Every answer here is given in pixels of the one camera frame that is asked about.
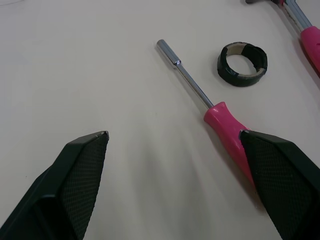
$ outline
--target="black ring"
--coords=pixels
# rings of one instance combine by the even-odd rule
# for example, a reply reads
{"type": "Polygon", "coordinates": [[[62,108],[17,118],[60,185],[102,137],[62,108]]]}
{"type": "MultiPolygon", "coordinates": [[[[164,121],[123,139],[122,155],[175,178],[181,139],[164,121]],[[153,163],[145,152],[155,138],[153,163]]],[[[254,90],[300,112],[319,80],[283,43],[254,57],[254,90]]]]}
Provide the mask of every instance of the black ring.
{"type": "Polygon", "coordinates": [[[268,68],[267,54],[259,47],[246,42],[234,42],[222,49],[218,58],[218,74],[227,83],[236,87],[248,87],[259,82],[268,68]],[[240,74],[232,70],[227,63],[227,56],[242,55],[249,59],[256,73],[251,75],[240,74]]]}

